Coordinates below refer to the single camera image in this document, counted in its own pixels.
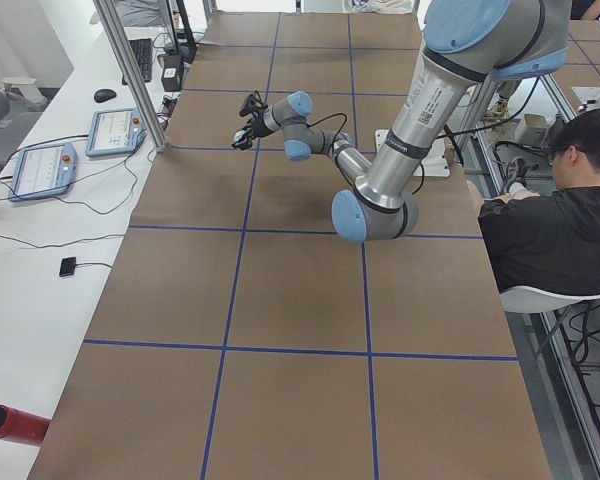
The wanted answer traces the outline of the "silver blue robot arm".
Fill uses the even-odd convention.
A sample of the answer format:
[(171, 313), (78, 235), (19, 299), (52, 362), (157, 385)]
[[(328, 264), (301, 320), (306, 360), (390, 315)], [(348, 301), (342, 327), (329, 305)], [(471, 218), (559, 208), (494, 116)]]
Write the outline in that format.
[(311, 97), (292, 93), (273, 106), (250, 94), (240, 116), (246, 125), (232, 146), (280, 131), (288, 159), (331, 158), (350, 182), (332, 201), (331, 219), (344, 240), (399, 238), (417, 223), (407, 183), (441, 134), (468, 88), (552, 73), (566, 60), (568, 1), (434, 1), (425, 16), (419, 56), (423, 67), (373, 160), (344, 133), (313, 129)]

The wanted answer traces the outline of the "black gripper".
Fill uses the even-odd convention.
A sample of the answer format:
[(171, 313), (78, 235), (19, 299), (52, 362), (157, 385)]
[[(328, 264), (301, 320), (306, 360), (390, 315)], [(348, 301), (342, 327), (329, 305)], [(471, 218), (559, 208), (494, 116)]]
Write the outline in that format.
[(238, 150), (247, 150), (253, 146), (253, 141), (266, 136), (266, 125), (262, 117), (252, 117), (233, 137), (231, 146)]

